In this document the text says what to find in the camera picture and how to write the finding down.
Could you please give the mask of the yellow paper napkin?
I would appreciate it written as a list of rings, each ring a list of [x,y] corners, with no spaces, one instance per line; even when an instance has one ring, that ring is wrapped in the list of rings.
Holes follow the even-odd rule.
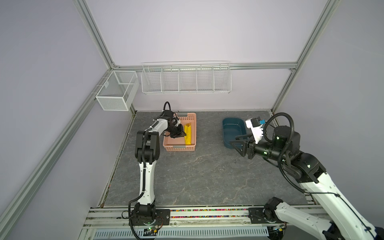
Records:
[[[184,132],[185,132],[185,145],[191,145],[192,144],[192,125],[191,123],[188,123],[184,125]]]

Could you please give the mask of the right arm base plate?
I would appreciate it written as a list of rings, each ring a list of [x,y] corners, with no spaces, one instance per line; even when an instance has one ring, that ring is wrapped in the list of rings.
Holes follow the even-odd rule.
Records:
[[[252,224],[283,224],[273,210],[265,208],[249,208],[248,217]]]

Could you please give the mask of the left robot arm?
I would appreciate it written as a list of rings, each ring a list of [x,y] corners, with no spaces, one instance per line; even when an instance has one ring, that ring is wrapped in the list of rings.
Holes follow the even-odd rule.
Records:
[[[169,102],[165,102],[161,114],[152,125],[136,134],[135,157],[140,168],[140,194],[130,201],[130,204],[136,203],[134,210],[130,211],[136,219],[156,219],[154,175],[160,157],[160,136],[164,133],[173,139],[186,136],[181,120],[172,111]]]

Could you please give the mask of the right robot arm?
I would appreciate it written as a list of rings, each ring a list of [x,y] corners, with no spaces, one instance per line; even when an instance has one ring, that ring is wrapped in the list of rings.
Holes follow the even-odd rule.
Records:
[[[284,179],[302,194],[310,195],[328,214],[319,219],[273,197],[263,209],[250,210],[250,219],[270,224],[291,224],[319,240],[382,240],[384,229],[366,220],[334,184],[326,168],[313,155],[300,150],[301,136],[293,118],[277,113],[268,121],[246,120],[251,134],[235,137],[230,144],[243,157],[261,156],[277,167]]]

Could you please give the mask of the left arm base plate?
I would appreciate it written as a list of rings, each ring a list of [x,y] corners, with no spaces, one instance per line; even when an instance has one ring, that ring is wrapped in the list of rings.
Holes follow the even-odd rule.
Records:
[[[132,220],[133,226],[168,226],[171,220],[171,210],[170,209],[156,209],[152,213],[151,217],[146,217],[144,215],[134,214],[132,212],[130,220]]]

